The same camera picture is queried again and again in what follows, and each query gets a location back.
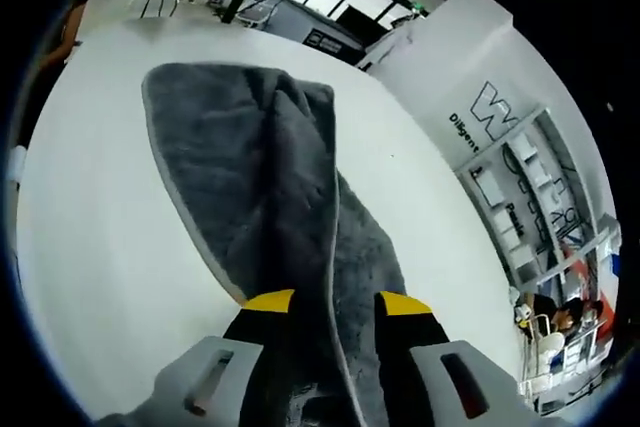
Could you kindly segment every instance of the person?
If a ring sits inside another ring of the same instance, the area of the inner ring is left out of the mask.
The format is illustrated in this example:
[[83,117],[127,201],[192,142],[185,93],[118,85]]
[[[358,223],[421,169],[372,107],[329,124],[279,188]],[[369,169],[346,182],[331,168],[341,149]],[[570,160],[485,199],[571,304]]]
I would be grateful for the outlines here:
[[532,316],[545,314],[549,317],[552,332],[560,332],[567,342],[573,338],[582,325],[584,317],[598,319],[604,310],[601,300],[571,299],[560,308],[551,297],[540,294],[525,293],[524,303],[533,311]]
[[63,19],[49,37],[46,54],[38,65],[38,74],[31,85],[25,104],[17,145],[27,148],[40,112],[57,82],[65,61],[75,45],[76,35],[88,0],[74,0]]

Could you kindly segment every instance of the dark background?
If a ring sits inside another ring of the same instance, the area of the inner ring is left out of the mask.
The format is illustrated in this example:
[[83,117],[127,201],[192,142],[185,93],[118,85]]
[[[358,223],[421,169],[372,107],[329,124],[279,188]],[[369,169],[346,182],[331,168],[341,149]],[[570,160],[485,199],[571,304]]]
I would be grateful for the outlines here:
[[[509,9],[516,27],[543,54],[563,80],[587,122],[603,156],[622,226],[623,250],[617,306],[614,355],[624,352],[638,336],[637,173],[640,154],[637,101],[631,76],[638,74],[638,0],[497,0]],[[8,126],[19,87],[36,44],[47,25],[67,0],[3,0],[5,35],[2,49],[5,74],[0,84],[2,131],[8,147]],[[610,103],[614,110],[607,109]],[[7,263],[6,249],[3,261]],[[27,336],[24,312],[16,304],[9,269],[3,269],[2,339],[8,347],[3,356],[5,416],[33,425],[59,422],[78,425],[78,411],[68,403],[48,367]],[[637,425],[632,402],[637,401],[637,368],[628,375],[629,385],[609,408],[618,420],[612,425]],[[620,415],[626,419],[620,421]]]

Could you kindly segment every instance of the gray fabric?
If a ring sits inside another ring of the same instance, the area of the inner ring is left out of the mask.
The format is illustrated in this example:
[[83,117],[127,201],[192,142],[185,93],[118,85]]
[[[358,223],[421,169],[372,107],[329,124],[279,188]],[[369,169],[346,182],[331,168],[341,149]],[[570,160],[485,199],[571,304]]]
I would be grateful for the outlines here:
[[386,425],[373,303],[404,281],[336,171],[331,88],[275,69],[166,64],[142,91],[159,171],[212,273],[238,299],[294,288],[324,301],[355,409]]

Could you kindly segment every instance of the shelving unit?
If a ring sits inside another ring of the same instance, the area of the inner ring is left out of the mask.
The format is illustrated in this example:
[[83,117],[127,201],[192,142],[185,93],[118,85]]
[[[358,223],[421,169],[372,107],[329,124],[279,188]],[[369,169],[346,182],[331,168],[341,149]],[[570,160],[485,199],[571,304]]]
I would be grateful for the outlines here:
[[[556,277],[562,285],[565,271],[583,260],[589,290],[597,295],[595,249],[617,222],[609,216],[597,221],[581,171],[547,109],[534,109],[456,173],[516,288],[537,290]],[[505,230],[504,215],[500,225],[496,220],[505,207],[517,239]],[[514,255],[517,249],[531,249],[534,258],[525,261],[526,255]]]

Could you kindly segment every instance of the white table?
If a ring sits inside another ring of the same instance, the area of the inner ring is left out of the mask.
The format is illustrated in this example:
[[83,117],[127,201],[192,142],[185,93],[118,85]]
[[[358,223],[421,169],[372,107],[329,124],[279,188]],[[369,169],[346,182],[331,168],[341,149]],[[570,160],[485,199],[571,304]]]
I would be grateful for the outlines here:
[[43,110],[20,190],[28,310],[88,414],[135,407],[162,367],[222,334],[238,311],[169,199],[141,99],[152,67],[207,60],[279,67],[334,88],[338,167],[393,240],[409,294],[432,306],[452,339],[518,375],[507,281],[489,236],[438,150],[378,81],[270,34],[150,18],[85,39]]

